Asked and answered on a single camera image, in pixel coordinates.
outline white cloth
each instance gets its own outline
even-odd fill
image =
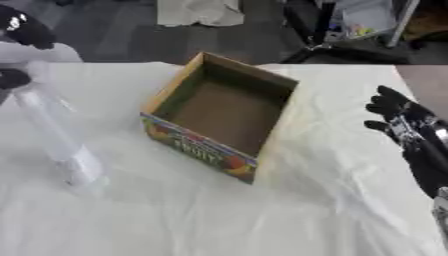
[[[239,0],[158,0],[157,23],[165,26],[233,26],[244,22]]]
[[[56,43],[53,49],[39,50],[33,46],[0,42],[0,63],[27,63],[30,61],[82,62],[70,46]]]
[[[254,185],[145,135],[139,109],[180,69],[162,63],[34,64],[76,109],[109,168],[102,195],[60,184],[12,98],[0,108],[0,255],[444,255],[399,149],[367,130],[394,67],[267,65],[300,85]]]

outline robotic hand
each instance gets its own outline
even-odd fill
[[[28,14],[0,4],[0,31],[22,45],[52,49],[55,35],[44,24]]]
[[[436,218],[448,249],[448,124],[421,105],[385,86],[366,109],[384,122],[366,121],[403,148],[403,157],[422,190],[434,199]]]

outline open cardboard box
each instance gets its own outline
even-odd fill
[[[209,53],[143,108],[150,137],[252,183],[297,81]]]

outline gray carpet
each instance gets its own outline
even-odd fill
[[[34,15],[50,26],[60,42],[74,47],[89,62],[162,61],[185,64],[199,51],[209,51],[250,64],[278,63],[302,45],[291,28],[282,26],[281,5],[276,0],[242,0],[246,21],[223,28],[156,25],[156,0],[115,2],[78,0],[59,7],[52,0],[1,0]],[[313,16],[307,0],[303,14]],[[405,44],[386,50],[374,41],[356,47],[409,55],[414,64],[448,64],[448,44],[431,44],[410,51]],[[308,63],[346,63],[313,58]]]

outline clear plastic bottle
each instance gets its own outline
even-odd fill
[[[104,167],[80,139],[70,111],[48,88],[31,82],[22,71],[0,69],[0,88],[10,89],[18,105],[34,125],[43,149],[75,188],[104,178]]]

